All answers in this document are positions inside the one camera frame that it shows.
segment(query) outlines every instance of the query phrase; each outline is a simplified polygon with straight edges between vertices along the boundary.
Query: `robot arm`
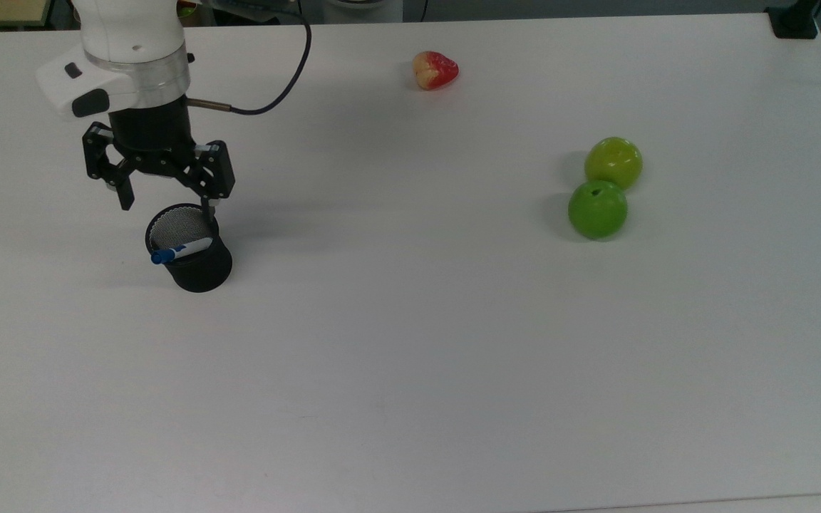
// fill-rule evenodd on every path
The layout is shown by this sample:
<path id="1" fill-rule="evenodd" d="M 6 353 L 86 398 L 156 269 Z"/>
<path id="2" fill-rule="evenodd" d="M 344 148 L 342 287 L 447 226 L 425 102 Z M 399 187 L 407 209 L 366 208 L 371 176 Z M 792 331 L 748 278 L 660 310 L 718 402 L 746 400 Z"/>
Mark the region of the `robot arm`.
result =
<path id="1" fill-rule="evenodd" d="M 236 14 L 284 13 L 288 0 L 202 0 Z M 201 198 L 210 220 L 214 205 L 229 197 L 235 179 L 222 140 L 192 140 L 190 105 L 239 114 L 261 114 L 277 105 L 299 77 L 309 55 L 311 32 L 296 74 L 271 104 L 241 110 L 228 104 L 188 100 L 189 62 L 176 0 L 75 0 L 81 15 L 81 44 L 37 69 L 43 94 L 64 119 L 108 114 L 110 125 L 94 123 L 82 137 L 88 177 L 117 192 L 123 210 L 134 202 L 128 176 L 134 171 L 175 178 Z M 123 156 L 107 157 L 108 146 Z"/>
<path id="2" fill-rule="evenodd" d="M 182 97 L 189 65 L 175 0 L 75 0 L 81 44 L 37 69 L 64 119 L 151 108 Z"/>

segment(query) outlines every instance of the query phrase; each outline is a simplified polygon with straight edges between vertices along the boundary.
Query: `floor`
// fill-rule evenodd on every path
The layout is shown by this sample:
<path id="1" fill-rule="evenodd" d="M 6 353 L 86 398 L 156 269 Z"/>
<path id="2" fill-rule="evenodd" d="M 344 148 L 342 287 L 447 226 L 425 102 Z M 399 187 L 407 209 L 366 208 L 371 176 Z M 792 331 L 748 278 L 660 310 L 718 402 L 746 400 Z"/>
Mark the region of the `floor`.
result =
<path id="1" fill-rule="evenodd" d="M 299 0 L 310 23 L 322 22 L 326 0 Z M 404 0 L 404 21 L 419 21 L 426 0 Z M 761 13 L 792 0 L 430 0 L 426 21 L 535 19 L 535 17 L 645 16 L 646 14 Z M 75 26 L 66 0 L 54 0 L 55 27 Z M 817 19 L 821 30 L 821 11 Z"/>

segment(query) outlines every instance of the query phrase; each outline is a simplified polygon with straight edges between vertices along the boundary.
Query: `blue marker cap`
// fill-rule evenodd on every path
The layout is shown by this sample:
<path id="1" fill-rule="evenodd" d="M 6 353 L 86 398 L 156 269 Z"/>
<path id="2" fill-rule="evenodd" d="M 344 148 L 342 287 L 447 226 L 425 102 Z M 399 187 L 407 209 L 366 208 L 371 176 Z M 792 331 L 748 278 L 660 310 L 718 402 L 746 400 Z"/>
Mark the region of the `blue marker cap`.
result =
<path id="1" fill-rule="evenodd" d="M 176 252 L 172 249 L 158 249 L 150 254 L 150 260 L 155 265 L 166 264 L 172 262 L 176 257 Z"/>

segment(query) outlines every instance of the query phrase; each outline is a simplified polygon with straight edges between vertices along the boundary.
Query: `cable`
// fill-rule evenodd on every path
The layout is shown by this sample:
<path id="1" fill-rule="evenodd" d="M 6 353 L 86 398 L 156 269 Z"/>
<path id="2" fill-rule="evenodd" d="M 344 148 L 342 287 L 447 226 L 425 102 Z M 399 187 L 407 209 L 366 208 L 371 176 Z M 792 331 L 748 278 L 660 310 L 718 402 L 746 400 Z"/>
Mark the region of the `cable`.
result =
<path id="1" fill-rule="evenodd" d="M 300 74 L 303 73 L 303 67 L 306 65 L 306 60 L 309 58 L 309 49 L 312 48 L 312 28 L 309 26 L 309 22 L 302 16 L 302 14 L 293 13 L 290 11 L 285 11 L 283 9 L 274 9 L 274 7 L 265 7 L 265 6 L 257 6 L 256 4 L 247 4 L 244 2 L 238 2 L 237 0 L 224 0 L 224 4 L 231 4 L 231 6 L 238 6 L 244 7 L 244 9 L 255 9 L 258 11 L 265 11 L 269 13 L 275 14 L 283 14 L 284 16 L 293 16 L 295 19 L 300 20 L 300 23 L 303 23 L 303 27 L 306 29 L 306 48 L 303 48 L 303 56 L 299 59 L 299 65 L 296 66 L 296 71 L 294 71 L 293 77 L 290 78 L 290 81 L 287 83 L 286 87 L 281 94 L 277 96 L 274 100 L 271 101 L 270 104 L 265 105 L 261 108 L 238 108 L 232 105 L 228 105 L 226 103 L 219 103 L 216 101 L 207 101 L 207 100 L 189 100 L 189 105 L 192 107 L 203 107 L 203 108 L 214 108 L 214 110 L 228 110 L 234 114 L 241 114 L 242 116 L 257 116 L 258 114 L 267 113 L 268 110 L 271 110 L 274 107 L 277 107 L 277 104 L 284 101 L 284 98 L 287 97 L 287 94 L 290 94 L 290 90 L 296 84 L 297 79 L 299 79 Z"/>

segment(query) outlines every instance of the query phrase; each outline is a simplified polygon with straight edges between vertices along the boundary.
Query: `black cable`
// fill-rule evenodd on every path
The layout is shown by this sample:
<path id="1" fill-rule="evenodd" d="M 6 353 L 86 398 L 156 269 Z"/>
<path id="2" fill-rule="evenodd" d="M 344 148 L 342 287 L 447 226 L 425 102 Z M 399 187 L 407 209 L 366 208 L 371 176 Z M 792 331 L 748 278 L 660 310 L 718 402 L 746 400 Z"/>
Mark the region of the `black cable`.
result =
<path id="1" fill-rule="evenodd" d="M 269 13 L 275 14 L 284 14 L 285 16 L 293 16 L 295 19 L 300 20 L 300 23 L 303 23 L 303 27 L 306 29 L 306 48 L 303 48 L 303 56 L 299 59 L 299 65 L 296 66 L 296 72 L 290 81 L 287 83 L 286 87 L 281 94 L 277 96 L 274 100 L 271 101 L 270 104 L 265 105 L 261 108 L 238 108 L 238 107 L 230 107 L 231 113 L 234 114 L 241 114 L 242 116 L 257 116 L 258 114 L 267 113 L 268 110 L 271 110 L 274 107 L 277 107 L 277 104 L 284 101 L 284 98 L 287 97 L 287 94 L 290 94 L 290 90 L 294 88 L 294 84 L 296 84 L 297 79 L 301 73 L 303 73 L 303 67 L 306 65 L 306 60 L 309 58 L 309 49 L 312 48 L 312 28 L 309 26 L 309 22 L 303 17 L 303 14 L 297 14 L 290 11 L 285 11 L 283 9 L 274 9 L 274 7 L 265 7 L 265 6 L 257 6 L 256 4 L 246 4 L 242 2 L 237 2 L 235 0 L 224 0 L 225 4 L 231 4 L 231 6 L 238 6 L 244 7 L 244 9 L 255 9 L 258 11 L 265 11 Z"/>

